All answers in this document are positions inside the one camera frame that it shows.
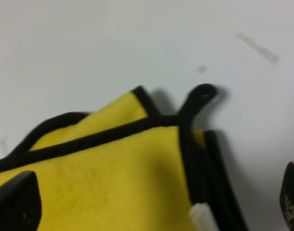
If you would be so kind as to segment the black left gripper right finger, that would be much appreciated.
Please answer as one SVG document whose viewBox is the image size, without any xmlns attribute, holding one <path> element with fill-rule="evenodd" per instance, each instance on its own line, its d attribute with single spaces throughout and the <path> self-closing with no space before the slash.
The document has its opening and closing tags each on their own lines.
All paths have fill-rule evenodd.
<svg viewBox="0 0 294 231">
<path fill-rule="evenodd" d="M 290 231 L 294 231 L 294 162 L 285 170 L 280 193 L 280 206 Z"/>
</svg>

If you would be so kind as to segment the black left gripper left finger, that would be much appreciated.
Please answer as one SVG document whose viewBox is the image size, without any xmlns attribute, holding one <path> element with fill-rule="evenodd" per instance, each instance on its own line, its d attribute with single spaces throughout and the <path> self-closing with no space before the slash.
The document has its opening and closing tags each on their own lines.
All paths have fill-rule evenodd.
<svg viewBox="0 0 294 231">
<path fill-rule="evenodd" d="M 35 172 L 21 172 L 0 186 L 0 231 L 36 231 L 41 215 Z"/>
</svg>

